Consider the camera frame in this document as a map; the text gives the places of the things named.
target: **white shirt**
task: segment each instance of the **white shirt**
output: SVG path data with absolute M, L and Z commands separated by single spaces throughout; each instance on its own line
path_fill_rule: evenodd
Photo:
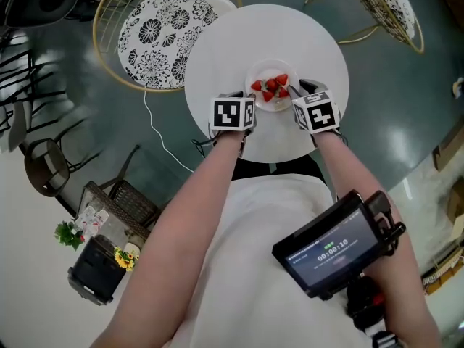
M 332 204 L 324 183 L 306 175 L 232 182 L 186 319 L 167 345 L 372 347 L 342 295 L 310 299 L 271 254 Z

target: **round white table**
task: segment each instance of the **round white table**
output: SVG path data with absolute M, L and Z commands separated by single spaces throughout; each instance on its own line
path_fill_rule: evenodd
M 270 58 L 290 64 L 299 78 L 326 84 L 343 116 L 349 93 L 348 69 L 330 34 L 295 9 L 249 5 L 229 12 L 205 28 L 188 58 L 187 104 L 206 136 L 211 98 L 246 91 L 244 83 L 249 68 Z M 294 122 L 293 107 L 282 112 L 257 108 L 256 118 L 257 127 L 246 139 L 243 159 L 285 162 L 315 149 L 309 133 Z

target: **yellow flower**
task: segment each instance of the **yellow flower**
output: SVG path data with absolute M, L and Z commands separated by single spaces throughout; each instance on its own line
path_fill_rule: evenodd
M 115 260 L 116 260 L 116 263 L 117 263 L 120 267 L 125 268 L 125 260 L 123 259 L 123 257 L 121 257 L 121 254 L 116 253 L 116 254 L 115 254 Z

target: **wall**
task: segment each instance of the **wall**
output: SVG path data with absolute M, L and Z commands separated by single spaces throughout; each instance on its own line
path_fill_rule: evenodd
M 127 277 L 106 307 L 81 299 L 67 283 L 79 251 L 54 229 L 70 216 L 30 185 L 22 154 L 0 155 L 0 339 L 6 348 L 88 347 L 108 324 Z

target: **white cable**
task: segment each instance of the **white cable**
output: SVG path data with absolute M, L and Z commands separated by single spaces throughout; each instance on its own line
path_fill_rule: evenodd
M 156 132 L 158 133 L 159 138 L 161 139 L 162 148 L 163 148 L 168 154 L 170 154 L 170 155 L 173 157 L 173 159 L 174 159 L 175 161 L 177 161 L 178 164 L 179 164 L 181 167 L 187 169 L 190 173 L 193 173 L 194 171 L 193 171 L 192 169 L 189 169 L 188 167 L 186 167 L 182 162 L 180 162 L 180 161 L 177 159 L 176 156 L 174 156 L 168 149 L 166 149 L 166 147 L 165 147 L 165 142 L 164 142 L 163 139 L 162 139 L 161 133 L 153 126 L 153 115 L 152 115 L 152 111 L 150 111 L 150 108 L 149 108 L 148 105 L 146 104 L 146 91 L 144 91 L 144 104 L 145 104 L 145 107 L 146 107 L 146 109 L 148 110 L 148 112 L 149 112 L 149 114 L 150 114 L 150 126 L 152 127 L 152 129 L 153 129 L 154 131 L 156 131 Z

